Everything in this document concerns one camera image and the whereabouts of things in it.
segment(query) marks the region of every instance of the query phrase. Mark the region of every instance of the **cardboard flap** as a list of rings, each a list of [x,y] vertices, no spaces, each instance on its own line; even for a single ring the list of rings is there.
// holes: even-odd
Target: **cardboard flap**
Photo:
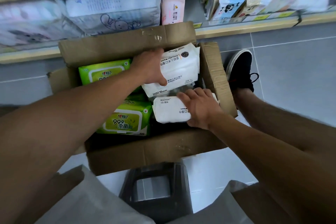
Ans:
[[[237,109],[226,79],[218,44],[207,42],[200,43],[200,46],[202,51],[200,69],[207,88],[216,94],[223,111],[237,117]]]
[[[58,46],[69,67],[121,60],[154,48],[171,49],[196,42],[192,22],[154,26],[108,35],[60,41]]]
[[[47,74],[53,94],[82,85],[77,69],[62,68]]]
[[[88,151],[87,157],[90,170],[95,175],[104,175],[165,161],[176,162],[183,157],[225,147],[226,145],[213,133],[189,128],[153,139]]]

